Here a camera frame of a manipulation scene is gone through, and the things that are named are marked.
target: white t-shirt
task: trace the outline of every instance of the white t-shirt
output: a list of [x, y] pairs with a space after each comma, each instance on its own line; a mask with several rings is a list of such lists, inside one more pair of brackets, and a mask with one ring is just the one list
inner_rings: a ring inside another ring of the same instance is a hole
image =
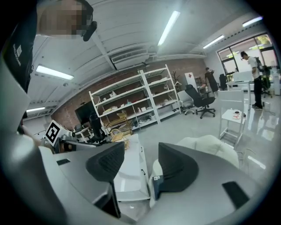
[[259, 69], [258, 69], [258, 63], [256, 62], [256, 59], [254, 57], [249, 56], [248, 58], [248, 64], [251, 65], [252, 68], [256, 68], [256, 72], [253, 74], [253, 78], [256, 79], [259, 77]]

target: air conditioner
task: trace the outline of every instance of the air conditioner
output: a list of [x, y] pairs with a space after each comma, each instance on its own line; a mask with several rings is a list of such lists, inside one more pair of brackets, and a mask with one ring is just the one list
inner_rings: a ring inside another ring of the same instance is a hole
[[137, 49], [122, 54], [116, 55], [111, 58], [117, 69], [124, 69], [130, 66], [141, 64], [149, 58], [147, 49]]

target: black pants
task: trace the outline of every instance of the black pants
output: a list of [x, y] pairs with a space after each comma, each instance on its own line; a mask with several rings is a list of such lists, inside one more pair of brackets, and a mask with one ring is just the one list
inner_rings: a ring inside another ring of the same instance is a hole
[[254, 79], [254, 93], [256, 106], [262, 108], [262, 79], [260, 76]]

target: man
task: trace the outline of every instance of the man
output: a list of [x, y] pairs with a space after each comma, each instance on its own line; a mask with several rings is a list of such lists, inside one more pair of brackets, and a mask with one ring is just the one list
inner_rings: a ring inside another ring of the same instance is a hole
[[252, 107], [255, 110], [262, 110], [262, 79], [259, 75], [258, 63], [254, 57], [248, 56], [244, 51], [241, 52], [242, 60], [248, 60], [252, 68], [252, 76], [254, 79], [254, 93], [255, 93], [255, 104]]
[[207, 67], [206, 73], [205, 73], [205, 81], [206, 81], [206, 85], [207, 85], [207, 79], [208, 79], [212, 92], [218, 97], [219, 88], [218, 88], [218, 84], [216, 83], [216, 80], [214, 78], [214, 72], [215, 72], [214, 70]]
[[[92, 21], [93, 11], [86, 0], [41, 1], [19, 22], [3, 47], [3, 58], [26, 93], [33, 71], [32, 50], [36, 35], [60, 38], [81, 36], [88, 41], [97, 28], [97, 22]], [[18, 132], [31, 136], [36, 145], [40, 145], [40, 141], [30, 135], [26, 127], [20, 126]]]

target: black office chair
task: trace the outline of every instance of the black office chair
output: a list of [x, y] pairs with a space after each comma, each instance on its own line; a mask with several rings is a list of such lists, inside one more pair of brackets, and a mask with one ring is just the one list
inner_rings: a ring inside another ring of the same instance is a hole
[[203, 109], [201, 109], [199, 111], [198, 110], [195, 111], [196, 115], [198, 115], [199, 112], [203, 112], [200, 116], [200, 119], [202, 119], [203, 115], [206, 112], [213, 114], [213, 117], [216, 116], [215, 113], [212, 112], [212, 111], [215, 112], [216, 110], [215, 109], [209, 109], [209, 105], [215, 101], [214, 97], [209, 97], [210, 92], [206, 92], [205, 94], [207, 95], [207, 97], [203, 98], [203, 96], [201, 96], [191, 84], [186, 85], [185, 92], [190, 97], [192, 97], [194, 105], [197, 108], [203, 107]]
[[93, 129], [94, 136], [90, 139], [90, 143], [98, 142], [104, 144], [104, 138], [106, 137], [104, 131], [101, 129], [101, 120], [96, 114], [90, 116], [90, 125]]
[[224, 74], [220, 74], [220, 86], [221, 90], [227, 89], [227, 77]]

